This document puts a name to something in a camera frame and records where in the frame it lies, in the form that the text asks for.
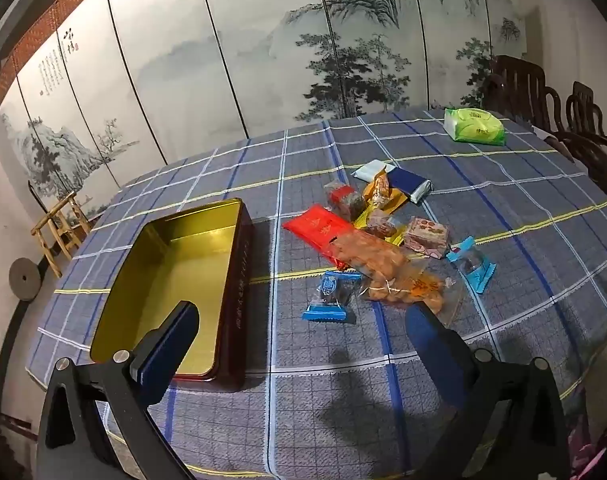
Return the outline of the blue candy wrapper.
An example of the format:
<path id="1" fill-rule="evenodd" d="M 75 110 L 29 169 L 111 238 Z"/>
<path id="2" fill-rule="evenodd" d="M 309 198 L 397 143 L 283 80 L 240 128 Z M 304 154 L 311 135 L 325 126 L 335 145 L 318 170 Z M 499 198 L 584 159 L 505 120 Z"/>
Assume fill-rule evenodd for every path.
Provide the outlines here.
<path id="1" fill-rule="evenodd" d="M 497 265 L 478 248 L 472 236 L 452 247 L 445 258 L 459 270 L 469 287 L 478 295 L 486 290 L 497 270 Z"/>
<path id="2" fill-rule="evenodd" d="M 360 288 L 361 281 L 359 272 L 326 271 L 317 286 L 317 294 L 302 312 L 302 320 L 346 322 L 350 297 Z"/>

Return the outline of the orange fried twist snack bag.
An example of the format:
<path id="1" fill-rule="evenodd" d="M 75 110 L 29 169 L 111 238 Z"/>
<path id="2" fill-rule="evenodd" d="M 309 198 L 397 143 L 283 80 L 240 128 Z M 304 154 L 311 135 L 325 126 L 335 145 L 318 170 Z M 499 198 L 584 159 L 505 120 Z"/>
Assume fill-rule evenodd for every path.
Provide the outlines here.
<path id="1" fill-rule="evenodd" d="M 449 326 L 462 303 L 463 280 L 445 260 L 411 260 L 391 280 L 370 278 L 361 295 L 397 309 L 422 302 Z"/>

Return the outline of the pink candy block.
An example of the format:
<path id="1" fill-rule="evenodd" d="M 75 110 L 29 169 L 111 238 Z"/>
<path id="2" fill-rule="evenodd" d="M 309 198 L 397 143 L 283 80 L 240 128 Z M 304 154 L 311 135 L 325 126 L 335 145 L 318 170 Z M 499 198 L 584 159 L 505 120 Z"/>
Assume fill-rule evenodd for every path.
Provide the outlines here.
<path id="1" fill-rule="evenodd" d="M 418 254 L 441 259 L 449 249 L 449 229 L 441 223 L 413 217 L 403 233 L 403 245 Z"/>

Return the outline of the long peanut brittle packet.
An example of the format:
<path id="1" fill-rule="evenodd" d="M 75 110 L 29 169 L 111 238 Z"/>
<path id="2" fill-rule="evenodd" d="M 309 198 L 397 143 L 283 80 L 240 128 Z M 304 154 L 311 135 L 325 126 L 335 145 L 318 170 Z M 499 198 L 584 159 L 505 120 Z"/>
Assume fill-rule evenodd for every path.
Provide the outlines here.
<path id="1" fill-rule="evenodd" d="M 383 283 L 393 280 L 407 263 L 399 247 L 361 230 L 339 234 L 329 243 L 328 252 L 339 262 Z"/>

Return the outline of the yellow pastry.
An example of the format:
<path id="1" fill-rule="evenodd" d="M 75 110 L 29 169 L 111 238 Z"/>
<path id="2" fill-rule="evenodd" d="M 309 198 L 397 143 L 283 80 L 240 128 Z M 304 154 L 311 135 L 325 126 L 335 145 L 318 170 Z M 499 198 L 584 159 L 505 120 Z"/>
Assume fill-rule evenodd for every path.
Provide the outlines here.
<path id="1" fill-rule="evenodd" d="M 403 235 L 407 229 L 407 225 L 393 214 L 387 214 L 387 212 L 374 206 L 368 206 L 360 214 L 360 217 L 353 222 L 353 226 L 355 229 L 369 233 L 396 246 L 403 244 Z"/>

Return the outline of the white and blue packet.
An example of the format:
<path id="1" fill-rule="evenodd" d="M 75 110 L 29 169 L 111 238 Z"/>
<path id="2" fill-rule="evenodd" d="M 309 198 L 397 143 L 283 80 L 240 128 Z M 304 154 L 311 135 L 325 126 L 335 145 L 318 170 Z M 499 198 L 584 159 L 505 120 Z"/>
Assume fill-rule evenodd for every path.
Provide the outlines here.
<path id="1" fill-rule="evenodd" d="M 374 181 L 376 174 L 379 174 L 381 170 L 384 170 L 387 174 L 388 182 L 392 188 L 400 190 L 415 205 L 420 203 L 433 190 L 433 182 L 429 179 L 378 159 L 366 162 L 365 165 L 354 170 L 352 176 L 361 181 L 371 183 Z"/>

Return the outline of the orange snack pouch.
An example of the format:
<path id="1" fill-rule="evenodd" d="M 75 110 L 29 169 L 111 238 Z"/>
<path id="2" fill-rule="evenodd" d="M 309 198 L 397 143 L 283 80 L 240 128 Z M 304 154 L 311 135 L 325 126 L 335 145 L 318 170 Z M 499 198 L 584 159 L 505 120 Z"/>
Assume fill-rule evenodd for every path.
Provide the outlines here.
<path id="1" fill-rule="evenodd" d="M 375 174 L 362 193 L 367 205 L 378 208 L 386 214 L 392 214 L 407 202 L 407 196 L 389 181 L 386 169 Z"/>

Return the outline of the red snack packet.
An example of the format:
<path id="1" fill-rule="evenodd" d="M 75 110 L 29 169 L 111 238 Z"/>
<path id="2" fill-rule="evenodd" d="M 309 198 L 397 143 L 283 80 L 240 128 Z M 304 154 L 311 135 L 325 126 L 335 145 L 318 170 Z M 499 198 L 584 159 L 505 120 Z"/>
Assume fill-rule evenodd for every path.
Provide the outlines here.
<path id="1" fill-rule="evenodd" d="M 331 244 L 337 236 L 353 230 L 349 221 L 343 220 L 332 211 L 315 204 L 298 217 L 288 220 L 282 227 L 335 264 L 339 271 L 348 267 L 346 263 L 333 256 Z"/>

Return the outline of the gold and maroon tin box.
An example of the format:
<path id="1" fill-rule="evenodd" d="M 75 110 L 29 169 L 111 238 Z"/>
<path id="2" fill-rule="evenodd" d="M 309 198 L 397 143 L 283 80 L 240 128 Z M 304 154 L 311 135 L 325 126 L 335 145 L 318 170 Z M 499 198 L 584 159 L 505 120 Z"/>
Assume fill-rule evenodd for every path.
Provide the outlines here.
<path id="1" fill-rule="evenodd" d="M 238 391 L 245 382 L 247 292 L 253 225 L 239 198 L 149 221 L 110 287 L 90 345 L 108 361 L 131 351 L 181 301 L 199 328 L 175 379 L 194 389 Z"/>

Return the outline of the round millstone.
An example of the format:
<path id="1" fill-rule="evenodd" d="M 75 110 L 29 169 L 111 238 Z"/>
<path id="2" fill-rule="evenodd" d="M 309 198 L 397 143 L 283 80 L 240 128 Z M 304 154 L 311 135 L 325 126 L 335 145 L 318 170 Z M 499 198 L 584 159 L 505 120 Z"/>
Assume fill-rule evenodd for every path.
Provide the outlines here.
<path id="1" fill-rule="evenodd" d="M 28 258 L 16 259 L 9 268 L 8 283 L 19 300 L 32 301 L 38 296 L 42 284 L 38 265 Z"/>

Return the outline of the bamboo chair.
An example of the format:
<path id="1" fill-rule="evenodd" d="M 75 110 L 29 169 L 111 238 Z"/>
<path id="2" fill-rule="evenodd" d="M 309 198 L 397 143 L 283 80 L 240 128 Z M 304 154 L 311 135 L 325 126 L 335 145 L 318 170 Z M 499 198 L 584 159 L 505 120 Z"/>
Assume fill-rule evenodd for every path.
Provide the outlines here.
<path id="1" fill-rule="evenodd" d="M 55 249 L 72 260 L 72 249 L 80 249 L 83 240 L 90 234 L 90 220 L 76 200 L 76 192 L 70 192 L 44 214 L 31 229 L 30 234 L 38 242 L 43 256 L 56 278 L 62 271 L 55 259 Z"/>

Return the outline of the blue plaid tablecloth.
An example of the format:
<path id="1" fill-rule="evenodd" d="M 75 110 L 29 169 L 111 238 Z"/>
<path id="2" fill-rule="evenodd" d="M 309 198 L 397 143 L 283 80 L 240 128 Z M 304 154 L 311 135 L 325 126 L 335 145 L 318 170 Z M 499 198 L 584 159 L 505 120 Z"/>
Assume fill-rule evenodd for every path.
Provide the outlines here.
<path id="1" fill-rule="evenodd" d="M 130 353 L 174 307 L 197 337 L 154 424 L 204 479 L 398 478 L 454 413 L 405 325 L 420 307 L 569 404 L 607 341 L 607 196 L 530 129 L 452 140 L 439 110 L 215 148 L 118 192 L 44 312 L 46 384 Z"/>

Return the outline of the green tissue pack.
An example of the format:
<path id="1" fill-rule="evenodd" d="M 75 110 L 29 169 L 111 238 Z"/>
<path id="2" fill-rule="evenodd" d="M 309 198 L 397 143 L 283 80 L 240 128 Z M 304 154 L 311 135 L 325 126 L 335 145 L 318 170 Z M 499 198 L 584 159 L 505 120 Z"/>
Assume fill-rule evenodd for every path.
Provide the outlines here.
<path id="1" fill-rule="evenodd" d="M 505 129 L 501 120 L 479 108 L 447 108 L 443 127 L 455 142 L 503 146 Z"/>

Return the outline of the dark wooden chair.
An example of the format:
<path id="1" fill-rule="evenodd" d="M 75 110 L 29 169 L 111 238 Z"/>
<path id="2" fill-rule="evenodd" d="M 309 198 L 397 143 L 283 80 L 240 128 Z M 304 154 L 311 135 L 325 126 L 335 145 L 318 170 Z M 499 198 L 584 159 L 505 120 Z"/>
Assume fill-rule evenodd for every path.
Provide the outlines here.
<path id="1" fill-rule="evenodd" d="M 482 107 L 552 133 L 564 131 L 561 98 L 535 63 L 497 55 L 481 86 Z"/>
<path id="2" fill-rule="evenodd" d="M 594 102 L 593 90 L 580 81 L 573 83 L 573 92 L 566 100 L 566 122 L 568 129 L 561 133 L 561 142 L 607 195 L 607 135 L 603 130 L 603 112 Z"/>

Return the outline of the painted folding screen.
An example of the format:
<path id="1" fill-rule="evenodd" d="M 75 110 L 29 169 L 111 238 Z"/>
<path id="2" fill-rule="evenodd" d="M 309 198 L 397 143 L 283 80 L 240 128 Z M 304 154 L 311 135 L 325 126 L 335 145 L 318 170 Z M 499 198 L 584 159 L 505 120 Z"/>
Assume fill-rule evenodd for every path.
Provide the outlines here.
<path id="1" fill-rule="evenodd" d="M 0 63 L 38 196 L 88 212 L 146 172 L 322 119 L 475 106 L 518 0 L 54 0 Z"/>

